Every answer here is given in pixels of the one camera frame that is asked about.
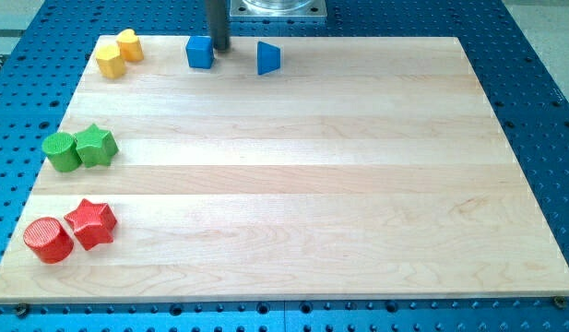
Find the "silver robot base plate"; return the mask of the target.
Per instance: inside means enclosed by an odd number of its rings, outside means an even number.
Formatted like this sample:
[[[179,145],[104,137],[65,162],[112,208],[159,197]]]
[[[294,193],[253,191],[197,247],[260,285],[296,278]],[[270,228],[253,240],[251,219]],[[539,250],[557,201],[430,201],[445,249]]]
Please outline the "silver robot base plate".
[[[231,21],[325,21],[326,0],[231,0]]]

